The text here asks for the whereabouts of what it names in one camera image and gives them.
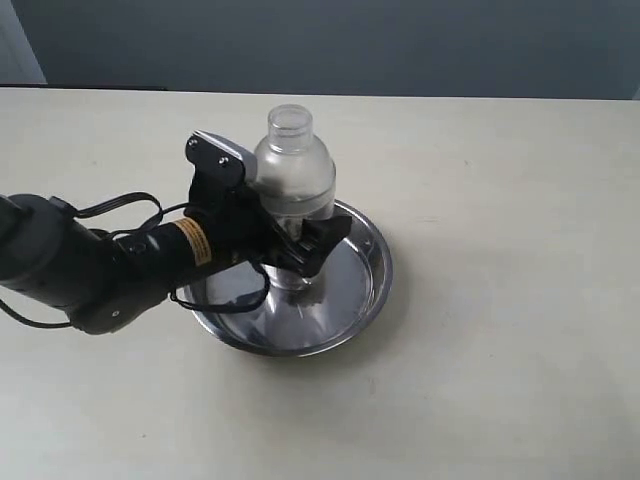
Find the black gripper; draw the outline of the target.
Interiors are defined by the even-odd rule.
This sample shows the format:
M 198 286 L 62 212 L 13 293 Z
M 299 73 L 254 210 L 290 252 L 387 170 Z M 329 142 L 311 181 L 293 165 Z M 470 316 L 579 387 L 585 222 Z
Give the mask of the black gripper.
M 282 268 L 304 278 L 320 272 L 352 227 L 352 218 L 347 215 L 305 219 L 295 242 L 267 213 L 243 170 L 195 170 L 185 214 L 203 226 L 215 253 Z

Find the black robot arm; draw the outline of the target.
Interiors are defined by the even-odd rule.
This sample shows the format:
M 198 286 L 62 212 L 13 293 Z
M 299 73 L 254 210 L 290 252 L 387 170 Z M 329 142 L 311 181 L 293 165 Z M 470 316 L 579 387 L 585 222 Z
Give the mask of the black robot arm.
M 65 326 L 115 332 L 180 288 L 248 263 L 313 276 L 349 234 L 340 215 L 306 220 L 290 239 L 245 182 L 193 176 L 181 217 L 158 213 L 140 227 L 107 232 L 83 220 L 144 201 L 134 192 L 78 210 L 58 198 L 17 194 L 1 201 L 1 284 L 64 313 Z

